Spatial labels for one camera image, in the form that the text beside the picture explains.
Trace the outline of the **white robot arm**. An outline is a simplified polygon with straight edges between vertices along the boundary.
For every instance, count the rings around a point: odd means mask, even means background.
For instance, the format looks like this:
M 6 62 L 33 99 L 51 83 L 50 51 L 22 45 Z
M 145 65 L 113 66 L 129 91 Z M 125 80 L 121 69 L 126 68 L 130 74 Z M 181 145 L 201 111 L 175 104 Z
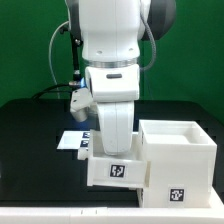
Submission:
M 175 0 L 65 0 L 69 31 L 83 44 L 86 86 L 72 93 L 70 111 L 78 121 L 98 110 L 103 149 L 109 155 L 131 148 L 134 102 L 142 71 L 138 42 L 152 47 L 174 23 Z

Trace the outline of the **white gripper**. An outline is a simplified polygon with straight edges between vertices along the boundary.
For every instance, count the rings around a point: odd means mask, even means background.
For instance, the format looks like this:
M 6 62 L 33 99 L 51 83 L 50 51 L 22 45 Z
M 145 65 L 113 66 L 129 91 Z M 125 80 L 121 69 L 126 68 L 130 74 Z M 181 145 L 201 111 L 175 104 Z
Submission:
M 134 102 L 98 103 L 97 109 L 105 153 L 128 152 L 132 143 Z

